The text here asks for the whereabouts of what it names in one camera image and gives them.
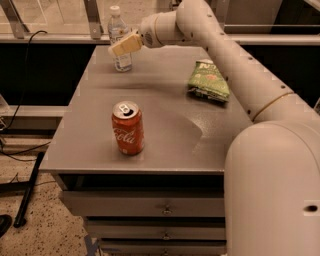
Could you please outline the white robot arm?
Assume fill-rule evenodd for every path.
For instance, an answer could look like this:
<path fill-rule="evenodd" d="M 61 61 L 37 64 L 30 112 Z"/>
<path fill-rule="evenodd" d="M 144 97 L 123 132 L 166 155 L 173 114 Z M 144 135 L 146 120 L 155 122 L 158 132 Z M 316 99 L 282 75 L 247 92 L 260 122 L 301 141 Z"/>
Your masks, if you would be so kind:
<path fill-rule="evenodd" d="M 207 52 L 253 123 L 225 161 L 227 255 L 320 256 L 320 116 L 223 31 L 205 0 L 145 18 L 109 52 L 183 42 Z"/>

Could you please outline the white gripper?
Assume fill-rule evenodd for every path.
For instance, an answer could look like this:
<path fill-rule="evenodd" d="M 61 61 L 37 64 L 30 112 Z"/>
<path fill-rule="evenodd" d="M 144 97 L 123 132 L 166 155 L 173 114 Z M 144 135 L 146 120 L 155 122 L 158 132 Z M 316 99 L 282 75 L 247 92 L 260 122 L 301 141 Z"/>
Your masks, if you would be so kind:
<path fill-rule="evenodd" d="M 112 57 L 140 50 L 143 44 L 149 48 L 160 48 L 166 45 L 181 45 L 184 35 L 176 24 L 176 12 L 152 14 L 142 19 L 139 34 L 129 33 L 108 49 Z"/>

